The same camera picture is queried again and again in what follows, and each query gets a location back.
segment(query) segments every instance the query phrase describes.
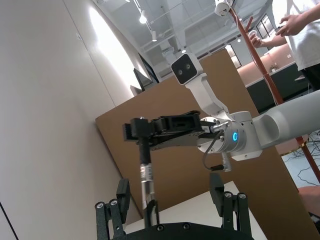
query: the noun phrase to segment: wooden board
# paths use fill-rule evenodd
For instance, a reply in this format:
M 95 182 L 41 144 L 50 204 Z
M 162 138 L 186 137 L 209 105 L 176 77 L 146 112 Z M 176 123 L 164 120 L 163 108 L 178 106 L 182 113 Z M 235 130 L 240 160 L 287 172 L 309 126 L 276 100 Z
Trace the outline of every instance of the wooden board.
M 201 64 L 216 96 L 231 113 L 249 111 L 253 117 L 258 115 L 227 51 L 209 56 Z M 152 120 L 192 110 L 200 111 L 193 95 L 171 78 L 96 119 L 119 171 L 130 180 L 132 197 L 140 211 L 139 150 L 133 142 L 124 142 L 122 125 L 141 116 Z M 209 172 L 202 165 L 202 155 L 196 147 L 172 147 L 152 152 L 160 210 L 209 190 Z M 220 154 L 208 157 L 208 165 L 221 162 Z M 241 192 L 248 194 L 249 207 L 268 239 L 320 239 L 275 147 L 264 150 L 256 159 L 232 161 L 232 171 L 221 173 L 221 176 L 225 183 L 234 181 Z

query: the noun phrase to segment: white wall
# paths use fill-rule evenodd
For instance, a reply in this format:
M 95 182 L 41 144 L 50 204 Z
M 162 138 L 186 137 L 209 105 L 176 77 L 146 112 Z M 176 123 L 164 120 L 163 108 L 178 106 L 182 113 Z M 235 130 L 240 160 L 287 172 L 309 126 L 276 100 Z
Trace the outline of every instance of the white wall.
M 94 205 L 120 179 L 95 118 L 124 100 L 105 87 L 123 79 L 108 64 L 98 72 L 77 34 L 62 0 L 0 1 L 0 201 L 23 240 L 95 239 Z M 106 63 L 96 41 L 86 45 Z

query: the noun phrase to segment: ceiling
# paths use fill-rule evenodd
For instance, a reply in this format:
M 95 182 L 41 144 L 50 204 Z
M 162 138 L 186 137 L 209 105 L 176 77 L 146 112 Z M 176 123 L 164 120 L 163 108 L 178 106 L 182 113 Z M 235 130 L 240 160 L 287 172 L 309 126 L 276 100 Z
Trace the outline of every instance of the ceiling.
M 99 0 L 101 10 L 130 34 L 139 51 L 149 59 L 154 71 L 165 77 L 184 48 L 197 57 L 211 54 L 239 35 L 232 17 L 214 13 L 215 0 L 137 0 L 145 10 L 147 21 L 156 31 L 152 42 L 151 31 L 141 24 L 141 16 L 133 0 Z M 272 0 L 236 0 L 234 10 L 247 25 L 257 25 Z

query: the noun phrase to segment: camera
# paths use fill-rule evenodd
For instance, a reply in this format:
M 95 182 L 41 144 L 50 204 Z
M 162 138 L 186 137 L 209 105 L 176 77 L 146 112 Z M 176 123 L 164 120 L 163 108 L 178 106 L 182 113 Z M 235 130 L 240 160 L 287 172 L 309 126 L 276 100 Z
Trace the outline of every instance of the camera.
M 171 65 L 171 69 L 181 85 L 185 85 L 204 72 L 194 54 L 183 54 Z
M 232 4 L 232 0 L 215 0 L 215 14 L 225 17 L 229 13 Z

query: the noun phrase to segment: robotic arm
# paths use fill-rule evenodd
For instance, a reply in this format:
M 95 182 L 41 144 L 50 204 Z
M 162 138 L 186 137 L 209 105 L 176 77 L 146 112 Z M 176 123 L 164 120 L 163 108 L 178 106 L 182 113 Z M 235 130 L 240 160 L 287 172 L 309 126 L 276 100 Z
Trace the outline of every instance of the robotic arm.
M 217 99 L 207 75 L 193 54 L 184 54 L 171 66 L 181 85 L 190 89 L 200 108 L 211 117 L 207 122 L 219 121 L 211 128 L 213 133 L 223 126 L 223 141 L 217 141 L 209 153 L 230 153 L 236 161 L 259 157 L 262 149 L 278 145 L 298 136 L 320 129 L 320 91 L 278 105 L 252 119 L 248 111 L 230 114 Z M 210 141 L 198 148 L 205 152 Z

